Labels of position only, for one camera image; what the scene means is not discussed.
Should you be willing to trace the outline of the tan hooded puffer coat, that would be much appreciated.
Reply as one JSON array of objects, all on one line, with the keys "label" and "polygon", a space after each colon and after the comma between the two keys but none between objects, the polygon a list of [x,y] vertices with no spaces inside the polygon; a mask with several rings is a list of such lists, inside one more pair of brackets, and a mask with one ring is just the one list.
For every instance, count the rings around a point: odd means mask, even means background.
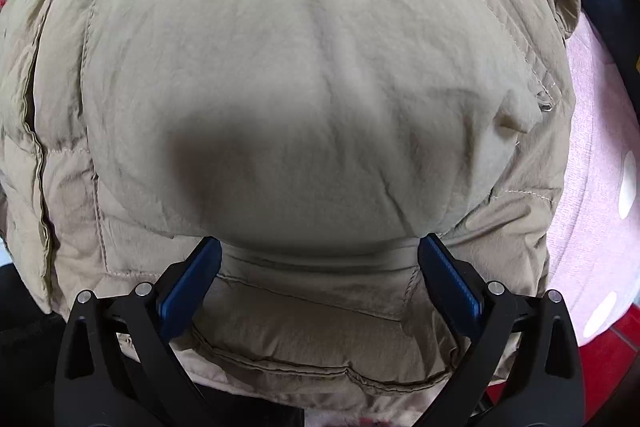
[{"label": "tan hooded puffer coat", "polygon": [[219,274],[174,349],[209,389],[408,426],[468,342],[438,235],[546,288],[579,0],[6,0],[1,236],[43,312]]}]

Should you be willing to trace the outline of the red fabric at corner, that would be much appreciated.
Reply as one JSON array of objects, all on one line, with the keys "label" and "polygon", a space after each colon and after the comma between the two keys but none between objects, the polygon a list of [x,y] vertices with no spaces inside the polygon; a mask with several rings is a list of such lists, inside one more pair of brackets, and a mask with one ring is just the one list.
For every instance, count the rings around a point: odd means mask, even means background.
[{"label": "red fabric at corner", "polygon": [[616,392],[631,391],[639,374],[639,306],[632,305],[609,329],[579,348],[585,384],[585,420],[591,421]]}]

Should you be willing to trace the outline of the pink polka dot bedsheet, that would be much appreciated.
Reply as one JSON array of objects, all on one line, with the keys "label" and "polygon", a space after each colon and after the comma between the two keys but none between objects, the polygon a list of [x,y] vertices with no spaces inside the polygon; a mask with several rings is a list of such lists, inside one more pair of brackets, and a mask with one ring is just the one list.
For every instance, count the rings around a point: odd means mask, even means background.
[{"label": "pink polka dot bedsheet", "polygon": [[548,285],[578,343],[602,334],[639,291],[639,125],[613,57],[588,17],[567,41],[575,92],[564,191],[548,232]]}]

